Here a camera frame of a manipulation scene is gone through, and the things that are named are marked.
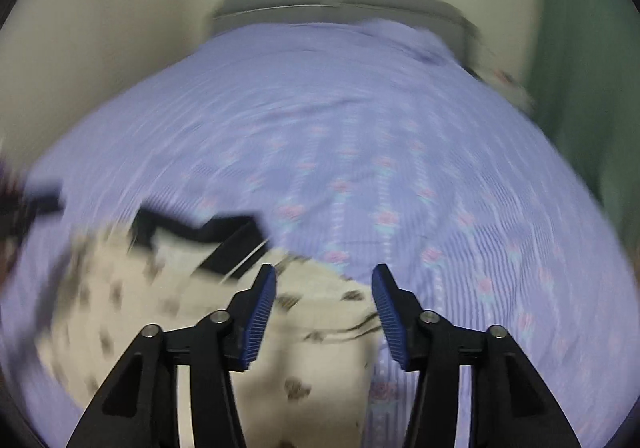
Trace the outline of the green curtain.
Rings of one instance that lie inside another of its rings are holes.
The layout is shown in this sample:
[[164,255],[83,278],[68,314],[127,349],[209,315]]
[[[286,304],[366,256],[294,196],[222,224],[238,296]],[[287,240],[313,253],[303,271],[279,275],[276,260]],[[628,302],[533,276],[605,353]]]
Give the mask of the green curtain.
[[632,0],[542,0],[527,81],[534,120],[600,202],[620,240],[639,240],[639,12]]

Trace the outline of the purple floral bed cover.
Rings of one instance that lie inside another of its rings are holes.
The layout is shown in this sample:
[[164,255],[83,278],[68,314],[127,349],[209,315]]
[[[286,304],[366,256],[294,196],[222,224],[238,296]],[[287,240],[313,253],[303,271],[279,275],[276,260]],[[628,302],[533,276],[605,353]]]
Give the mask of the purple floral bed cover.
[[32,358],[70,234],[143,202],[194,220],[257,212],[272,242],[404,287],[463,327],[506,325],[586,447],[636,398],[634,278],[547,138],[423,31],[389,22],[228,32],[100,107],[32,169],[61,182],[3,298],[1,356],[30,422],[77,407]]

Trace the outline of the grey upholstered headboard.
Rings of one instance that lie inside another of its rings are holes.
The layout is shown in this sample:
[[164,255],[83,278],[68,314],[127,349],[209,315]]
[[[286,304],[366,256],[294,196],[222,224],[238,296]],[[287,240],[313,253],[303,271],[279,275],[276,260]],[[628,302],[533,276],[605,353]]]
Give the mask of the grey upholstered headboard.
[[466,70],[474,68],[477,29],[441,0],[223,0],[208,29],[216,36],[253,24],[354,24],[374,18],[434,32]]

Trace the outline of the white bedside table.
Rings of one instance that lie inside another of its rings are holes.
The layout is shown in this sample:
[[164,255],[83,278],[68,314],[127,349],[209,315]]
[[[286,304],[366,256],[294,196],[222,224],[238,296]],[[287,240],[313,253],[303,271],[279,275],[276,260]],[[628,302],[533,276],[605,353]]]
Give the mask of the white bedside table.
[[505,98],[520,112],[530,116],[533,113],[534,101],[524,86],[506,71],[500,69],[477,68],[474,70],[480,80],[484,81]]

